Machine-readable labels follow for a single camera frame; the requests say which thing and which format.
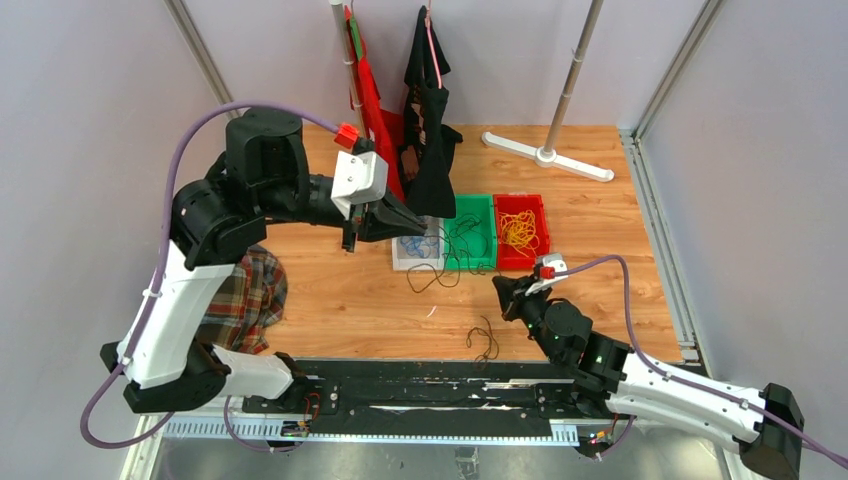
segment pink hanger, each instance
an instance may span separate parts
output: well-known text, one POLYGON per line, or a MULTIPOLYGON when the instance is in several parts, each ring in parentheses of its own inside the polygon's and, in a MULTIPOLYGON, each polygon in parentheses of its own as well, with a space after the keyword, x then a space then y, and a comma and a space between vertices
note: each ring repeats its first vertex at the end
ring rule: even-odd
POLYGON ((427 39, 430 41, 430 53, 433 55, 433 67, 436 69, 436 78, 439 80, 439 90, 442 89, 442 72, 439 71, 439 59, 436 57, 436 47, 433 45, 433 30, 430 28, 430 7, 433 0, 427 0, 427 16, 424 17, 424 25, 427 27, 427 39))

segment red connector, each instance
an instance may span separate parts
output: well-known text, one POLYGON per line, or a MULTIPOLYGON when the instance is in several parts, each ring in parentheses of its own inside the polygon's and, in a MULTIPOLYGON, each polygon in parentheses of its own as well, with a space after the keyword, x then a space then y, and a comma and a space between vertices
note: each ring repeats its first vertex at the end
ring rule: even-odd
POLYGON ((539 269, 539 276, 545 280, 553 280, 555 273, 554 267, 542 267, 539 269))
POLYGON ((359 130, 349 123, 339 125, 339 133, 336 134, 336 143, 350 150, 359 138, 359 130))

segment wooden tabletop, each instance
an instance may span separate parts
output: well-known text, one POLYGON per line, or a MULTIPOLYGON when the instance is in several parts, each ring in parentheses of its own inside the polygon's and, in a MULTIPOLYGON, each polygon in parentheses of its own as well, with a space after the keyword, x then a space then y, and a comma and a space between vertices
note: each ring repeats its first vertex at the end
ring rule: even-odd
MULTIPOLYGON (((599 183, 565 171, 537 167, 531 160, 488 148, 480 141, 491 131, 529 145, 544 143, 546 127, 458 126, 451 181, 457 193, 538 193, 542 195, 551 249, 570 267, 618 253, 630 267, 635 329, 645 351, 660 360, 680 361, 668 306, 654 264, 626 158, 614 127, 564 127, 558 153, 615 172, 599 183)), ((304 143, 311 173, 333 175, 339 147, 317 127, 307 126, 304 143)), ((472 360, 487 345, 466 336, 474 326, 492 323, 499 360, 544 360, 519 321, 500 318, 492 275, 460 274, 455 288, 433 285, 414 293, 403 272, 392 270, 391 245, 357 243, 354 254, 341 249, 341 231, 303 224, 269 227, 263 245, 283 263, 289 282, 282 322, 270 327, 266 353, 295 357, 355 357, 472 360)), ((505 272, 519 277, 526 272, 505 272)), ((421 286, 432 273, 412 273, 421 286)), ((598 332, 628 341, 624 325, 621 269, 606 263, 554 287, 591 317, 598 332)))

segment yellow string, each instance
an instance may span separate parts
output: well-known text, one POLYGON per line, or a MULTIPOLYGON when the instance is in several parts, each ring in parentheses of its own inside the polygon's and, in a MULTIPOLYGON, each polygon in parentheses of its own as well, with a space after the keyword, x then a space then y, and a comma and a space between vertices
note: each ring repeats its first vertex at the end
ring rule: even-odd
POLYGON ((501 227, 501 244, 509 245, 525 257, 531 254, 536 256, 539 237, 536 236, 536 214, 532 210, 525 210, 516 215, 502 213, 498 221, 501 227))

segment white wall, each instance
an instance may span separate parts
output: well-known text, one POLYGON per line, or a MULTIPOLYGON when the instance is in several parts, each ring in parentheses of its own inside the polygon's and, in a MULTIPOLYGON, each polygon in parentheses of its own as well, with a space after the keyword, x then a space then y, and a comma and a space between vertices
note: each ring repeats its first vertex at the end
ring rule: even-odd
MULTIPOLYGON (((297 103, 351 121, 327 0, 186 2, 234 97, 297 103)), ((384 108, 398 111, 422 0, 356 0, 384 108)), ((589 0, 434 0, 453 72, 446 120, 549 124, 589 0)), ((607 0, 565 123, 632 127, 703 0, 607 0)))
POLYGON ((843 455, 846 22, 845 2, 726 2, 645 140, 714 373, 790 387, 843 455))
MULTIPOLYGON (((114 479, 125 451, 86 444, 80 411, 152 273, 170 154, 214 98, 162 2, 0 2, 0 71, 0 477, 114 479)), ((137 422, 124 384, 94 412, 106 440, 137 422)))

